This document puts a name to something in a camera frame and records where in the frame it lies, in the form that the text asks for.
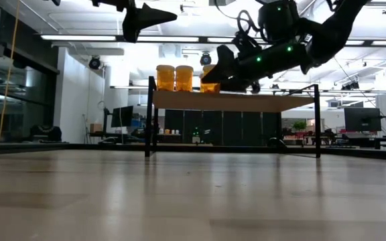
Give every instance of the computer monitor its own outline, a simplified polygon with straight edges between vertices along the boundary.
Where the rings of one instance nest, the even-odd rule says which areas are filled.
[[[111,127],[130,127],[132,124],[133,106],[115,108],[113,110]]]
[[[345,108],[344,113],[347,131],[382,131],[378,108]]]

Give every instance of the wooden floor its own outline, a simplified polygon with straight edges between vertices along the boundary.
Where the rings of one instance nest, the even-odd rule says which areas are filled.
[[[0,155],[0,241],[386,240],[386,161]]]

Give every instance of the orange container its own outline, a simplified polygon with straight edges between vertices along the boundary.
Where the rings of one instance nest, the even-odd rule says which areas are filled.
[[[204,75],[207,75],[213,68],[215,64],[209,64],[203,67]],[[219,93],[220,92],[220,84],[203,84],[200,82],[200,91],[203,93]]]
[[[176,91],[193,91],[193,67],[178,66],[176,72]]]
[[[159,65],[157,70],[157,90],[174,91],[175,68]]]

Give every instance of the yellow rope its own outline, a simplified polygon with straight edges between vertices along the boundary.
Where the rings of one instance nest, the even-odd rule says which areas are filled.
[[[13,41],[11,43],[11,54],[10,54],[11,63],[13,62],[14,49],[15,49],[15,45],[16,45],[17,25],[19,23],[19,8],[20,8],[20,0],[17,0],[17,9],[16,9],[16,17],[15,17],[15,23],[14,23]],[[13,64],[10,64],[10,66],[8,68],[7,82],[5,83],[4,104],[3,104],[3,111],[1,113],[1,122],[0,122],[0,139],[1,139],[1,133],[2,133],[3,124],[4,124],[4,114],[5,114],[5,107],[7,105],[8,86],[9,86],[9,81],[10,81],[10,77],[11,77],[12,65]]]

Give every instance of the wooden tabletop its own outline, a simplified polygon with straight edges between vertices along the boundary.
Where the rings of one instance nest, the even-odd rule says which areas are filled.
[[[155,91],[156,108],[278,113],[311,104],[311,97]]]

